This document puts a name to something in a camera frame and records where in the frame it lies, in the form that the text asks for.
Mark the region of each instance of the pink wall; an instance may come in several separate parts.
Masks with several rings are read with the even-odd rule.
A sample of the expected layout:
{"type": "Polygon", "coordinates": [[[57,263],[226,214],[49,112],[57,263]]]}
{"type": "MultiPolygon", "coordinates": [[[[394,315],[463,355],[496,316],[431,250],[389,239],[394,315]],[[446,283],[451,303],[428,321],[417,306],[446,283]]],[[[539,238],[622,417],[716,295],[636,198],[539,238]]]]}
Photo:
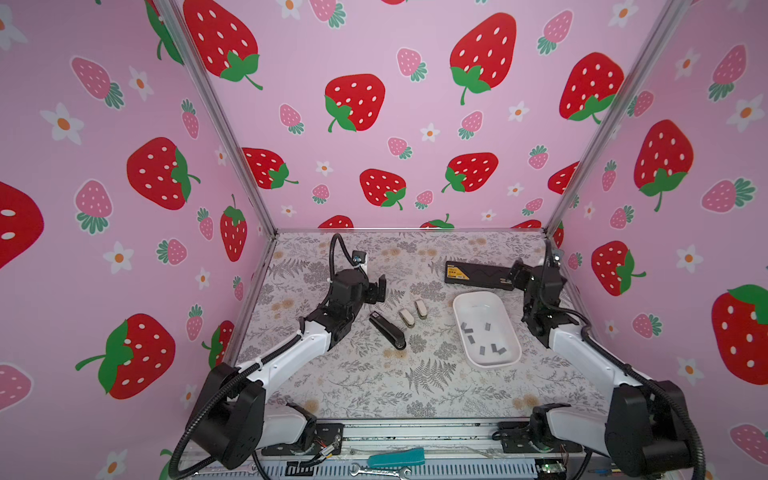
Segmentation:
{"type": "Polygon", "coordinates": [[[279,228],[336,215],[355,227],[546,222],[561,198],[550,187],[568,179],[597,127],[566,118],[582,95],[598,96],[588,110],[606,107],[598,100],[618,89],[664,3],[177,1],[279,228]],[[479,79],[463,71],[475,65],[479,79]],[[460,85],[470,87],[464,105],[460,85]],[[547,150],[532,154],[539,145],[547,150]],[[448,166],[467,170],[453,179],[466,191],[449,186],[448,166]]]}
{"type": "Polygon", "coordinates": [[[693,5],[641,89],[652,104],[624,118],[564,219],[562,248],[597,332],[683,389],[721,480],[768,477],[765,18],[765,2],[693,5]],[[659,167],[672,175],[652,181],[659,167]],[[628,276],[627,252],[645,277],[628,276]]]}
{"type": "Polygon", "coordinates": [[[219,137],[185,67],[166,48],[158,60],[146,4],[39,6],[0,5],[0,476],[158,478],[210,368],[201,343],[237,318],[233,279],[248,290],[266,237],[232,165],[217,161],[219,137]],[[74,62],[86,88],[73,58],[100,65],[74,62]],[[196,110],[184,115],[189,130],[184,99],[196,110]],[[168,140],[140,150],[158,137],[168,140]],[[187,202],[174,145],[200,178],[187,202]],[[247,225],[237,261],[220,235],[232,194],[247,225]],[[201,207],[212,221],[203,232],[201,207]],[[171,239],[162,263],[158,244],[171,239]],[[190,341],[195,305],[202,325],[190,341]]]}

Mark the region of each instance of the wire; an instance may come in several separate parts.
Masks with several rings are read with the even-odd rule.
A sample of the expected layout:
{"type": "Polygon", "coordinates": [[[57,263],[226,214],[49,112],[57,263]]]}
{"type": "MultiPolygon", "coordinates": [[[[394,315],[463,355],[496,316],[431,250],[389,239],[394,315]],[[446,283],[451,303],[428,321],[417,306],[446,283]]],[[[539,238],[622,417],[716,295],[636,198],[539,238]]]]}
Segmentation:
{"type": "MultiPolygon", "coordinates": [[[[550,266],[550,262],[552,261],[552,245],[549,243],[549,241],[545,242],[546,251],[545,251],[545,257],[544,257],[544,267],[550,266]]],[[[686,409],[684,409],[679,403],[677,403],[664,389],[659,387],[655,382],[651,382],[649,379],[642,376],[640,373],[635,371],[635,369],[632,368],[632,366],[628,363],[624,363],[613,354],[608,352],[606,349],[603,348],[602,345],[594,341],[592,337],[589,336],[590,330],[592,330],[592,322],[589,321],[589,319],[582,315],[580,312],[577,312],[576,310],[571,310],[567,308],[562,308],[559,306],[550,305],[544,300],[544,269],[542,269],[542,275],[541,275],[541,282],[538,286],[538,300],[547,308],[551,310],[557,310],[558,312],[568,313],[573,316],[578,317],[581,319],[582,322],[584,322],[584,326],[581,327],[581,339],[584,340],[589,346],[591,346],[595,351],[600,353],[603,357],[605,357],[609,362],[613,363],[615,366],[619,367],[619,369],[628,377],[637,380],[642,385],[646,386],[655,396],[662,398],[672,409],[672,411],[677,415],[677,417],[680,419],[680,422],[683,424],[683,428],[688,433],[689,442],[690,442],[690,450],[692,452],[692,459],[694,464],[694,474],[691,478],[691,480],[704,480],[704,476],[707,473],[707,461],[704,458],[704,446],[701,443],[701,437],[699,436],[699,432],[696,430],[696,426],[694,425],[694,422],[690,419],[690,416],[688,415],[688,412],[686,409]]]]}

